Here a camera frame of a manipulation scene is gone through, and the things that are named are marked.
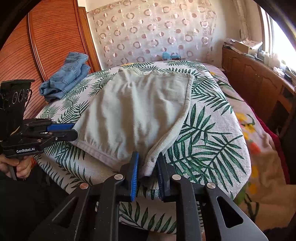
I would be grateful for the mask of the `person's left hand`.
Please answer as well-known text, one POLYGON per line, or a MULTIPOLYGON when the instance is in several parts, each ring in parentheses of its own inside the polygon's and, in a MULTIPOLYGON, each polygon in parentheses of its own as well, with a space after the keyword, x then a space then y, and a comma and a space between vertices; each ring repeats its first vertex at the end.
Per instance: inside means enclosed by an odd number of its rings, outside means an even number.
POLYGON ((4 154, 1 154, 1 172, 8 177, 12 177, 9 170, 9 166, 16 167, 16 176, 20 179, 28 178, 31 172, 31 162, 32 156, 23 157, 22 160, 19 159, 8 159, 4 154))

